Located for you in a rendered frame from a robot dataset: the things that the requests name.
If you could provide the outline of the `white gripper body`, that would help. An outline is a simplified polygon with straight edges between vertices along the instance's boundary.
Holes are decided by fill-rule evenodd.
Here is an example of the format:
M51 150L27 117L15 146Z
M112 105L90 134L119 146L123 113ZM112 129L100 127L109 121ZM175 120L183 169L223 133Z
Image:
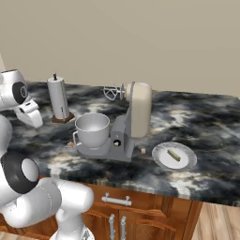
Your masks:
M40 128L43 125L42 117L39 110L34 110L32 112L23 113L20 110L16 111L17 118L25 123L27 126L33 128Z

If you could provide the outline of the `grey metal mixer bowl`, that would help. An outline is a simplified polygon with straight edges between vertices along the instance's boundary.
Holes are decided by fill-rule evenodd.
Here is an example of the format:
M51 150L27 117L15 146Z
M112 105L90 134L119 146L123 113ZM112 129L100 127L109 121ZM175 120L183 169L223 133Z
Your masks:
M88 148L99 148L109 138L110 119L98 112L85 113L75 121L75 128L72 137L76 146L83 144Z

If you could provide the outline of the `grey and beige stand mixer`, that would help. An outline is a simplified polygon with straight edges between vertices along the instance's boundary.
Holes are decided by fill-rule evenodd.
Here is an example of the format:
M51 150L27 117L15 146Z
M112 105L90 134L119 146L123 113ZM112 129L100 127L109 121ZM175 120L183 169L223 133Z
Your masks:
M112 159L130 162L135 142L143 138L149 129L152 109L152 87L145 82L132 82L127 86L104 87L104 96L114 101L117 96L129 103L127 113L115 118L110 127L108 140L99 148L88 148L83 144L75 147L85 158ZM113 142L119 140L120 146Z

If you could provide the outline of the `yellow butter stick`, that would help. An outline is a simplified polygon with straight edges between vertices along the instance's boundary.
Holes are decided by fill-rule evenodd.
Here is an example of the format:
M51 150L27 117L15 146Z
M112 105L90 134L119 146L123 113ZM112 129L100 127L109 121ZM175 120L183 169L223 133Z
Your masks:
M168 153L173 159L175 159L176 161L180 161L180 160L181 160L181 158L180 158L176 153L174 153L173 150L168 149L168 150L167 150L167 153Z

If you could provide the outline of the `brown wooden towel holder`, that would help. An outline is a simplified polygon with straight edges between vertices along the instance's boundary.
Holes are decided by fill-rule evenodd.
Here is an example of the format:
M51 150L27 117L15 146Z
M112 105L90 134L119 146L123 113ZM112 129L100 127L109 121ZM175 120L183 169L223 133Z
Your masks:
M60 120L60 119L57 119L55 118L55 122L62 122L62 123L66 123L68 122L69 120L71 120L72 118L74 117L74 114L69 112L69 117L67 119L63 119L63 120Z

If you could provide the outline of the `white paper towel roll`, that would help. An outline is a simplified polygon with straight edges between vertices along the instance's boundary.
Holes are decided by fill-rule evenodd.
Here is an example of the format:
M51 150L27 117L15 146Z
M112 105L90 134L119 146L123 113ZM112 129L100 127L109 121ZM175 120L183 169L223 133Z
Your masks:
M47 84L54 117L60 120L67 119L69 111L64 79L53 74Z

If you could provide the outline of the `brown wooden cupboard door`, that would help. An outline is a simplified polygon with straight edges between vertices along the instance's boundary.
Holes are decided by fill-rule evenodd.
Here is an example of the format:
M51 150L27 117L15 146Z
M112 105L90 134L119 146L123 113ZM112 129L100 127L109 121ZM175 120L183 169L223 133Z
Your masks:
M126 240L182 240L187 222L120 211L126 218Z
M119 240L119 214L117 210L105 207L92 207L82 214L85 226L92 232L96 240L111 240L109 219L114 214L114 240Z

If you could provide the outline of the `brown wooden drawer front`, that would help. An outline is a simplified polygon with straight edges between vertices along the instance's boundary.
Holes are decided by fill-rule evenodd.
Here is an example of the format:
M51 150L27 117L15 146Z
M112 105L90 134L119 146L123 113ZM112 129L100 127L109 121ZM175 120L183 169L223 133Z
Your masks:
M167 218L171 214L173 206L173 199L171 197L164 197L157 194L143 193L140 191L126 190L116 187L105 187L93 184L88 186L94 190L95 205L106 206L118 210L128 210L134 213L140 213L150 216L158 216ZM130 197L132 201L131 206L121 204L103 202L101 197L108 192L112 198L125 199L126 196Z

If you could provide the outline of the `white round plate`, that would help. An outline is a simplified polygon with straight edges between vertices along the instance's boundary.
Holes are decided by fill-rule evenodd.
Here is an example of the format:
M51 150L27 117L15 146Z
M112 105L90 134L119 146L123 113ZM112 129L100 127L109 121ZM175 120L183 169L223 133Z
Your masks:
M181 160L176 161L168 153L171 149ZM197 164L196 154L187 146L179 142L163 142L152 150L152 158L158 166L168 171L185 171Z

